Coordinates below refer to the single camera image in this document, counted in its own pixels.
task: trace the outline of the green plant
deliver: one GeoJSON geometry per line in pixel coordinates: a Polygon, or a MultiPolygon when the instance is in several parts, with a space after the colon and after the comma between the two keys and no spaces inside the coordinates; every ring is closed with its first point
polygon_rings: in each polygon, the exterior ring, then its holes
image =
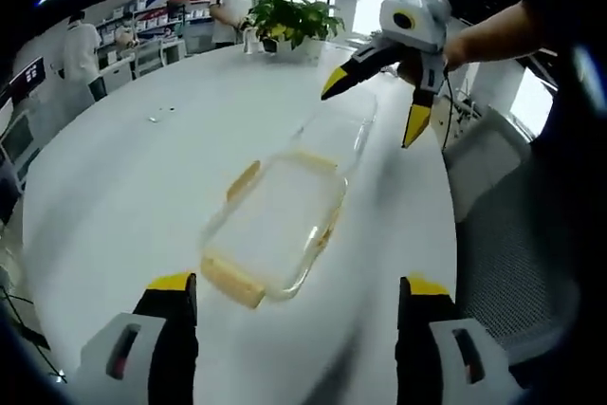
{"type": "Polygon", "coordinates": [[[343,20],[329,16],[329,6],[324,2],[259,0],[251,16],[261,39],[287,40],[292,49],[305,37],[326,40],[344,29],[343,20]]]}

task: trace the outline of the white shirt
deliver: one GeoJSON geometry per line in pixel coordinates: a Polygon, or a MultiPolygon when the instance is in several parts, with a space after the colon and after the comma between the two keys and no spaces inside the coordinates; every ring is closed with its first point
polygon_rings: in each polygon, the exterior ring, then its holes
{"type": "MultiPolygon", "coordinates": [[[[211,0],[211,5],[219,5],[234,21],[240,21],[247,16],[253,7],[253,0],[211,0]]],[[[237,43],[238,31],[219,21],[215,21],[212,42],[213,43],[237,43]]]]}
{"type": "Polygon", "coordinates": [[[95,53],[100,44],[101,37],[92,24],[79,21],[75,26],[70,25],[64,44],[64,71],[68,81],[91,84],[100,76],[95,53]]]}

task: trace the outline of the round white table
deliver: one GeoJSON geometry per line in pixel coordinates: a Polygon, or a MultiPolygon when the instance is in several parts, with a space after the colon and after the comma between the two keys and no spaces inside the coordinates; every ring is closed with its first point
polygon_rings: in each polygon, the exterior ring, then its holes
{"type": "MultiPolygon", "coordinates": [[[[45,335],[69,377],[83,345],[132,311],[158,276],[197,269],[200,231],[254,159],[285,147],[351,50],[278,64],[241,47],[129,83],[53,139],[29,169],[24,258],[45,335]]],[[[399,278],[454,297],[455,225],[428,129],[400,148],[413,88],[377,75],[340,97],[377,97],[359,168],[326,250],[292,300],[244,308],[198,274],[200,404],[393,404],[399,278]]]]}

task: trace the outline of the gray chair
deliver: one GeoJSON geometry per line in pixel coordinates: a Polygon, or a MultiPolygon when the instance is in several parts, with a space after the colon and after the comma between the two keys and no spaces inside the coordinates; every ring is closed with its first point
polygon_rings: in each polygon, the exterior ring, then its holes
{"type": "Polygon", "coordinates": [[[579,290],[561,190],[498,116],[489,111],[445,159],[460,217],[456,304],[516,366],[558,343],[579,290]]]}
{"type": "Polygon", "coordinates": [[[141,78],[143,75],[158,70],[165,66],[164,56],[162,54],[162,41],[151,40],[139,45],[135,50],[135,77],[141,78]]]}

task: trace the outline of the screen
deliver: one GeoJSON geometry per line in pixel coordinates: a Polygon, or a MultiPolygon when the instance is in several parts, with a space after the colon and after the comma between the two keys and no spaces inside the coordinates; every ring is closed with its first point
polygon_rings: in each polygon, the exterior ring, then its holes
{"type": "Polygon", "coordinates": [[[45,62],[42,57],[39,57],[10,81],[8,91],[9,96],[12,97],[12,103],[17,106],[45,78],[45,62]]]}
{"type": "Polygon", "coordinates": [[[13,163],[26,151],[34,140],[29,131],[28,117],[23,116],[15,122],[2,140],[2,147],[13,163]]]}

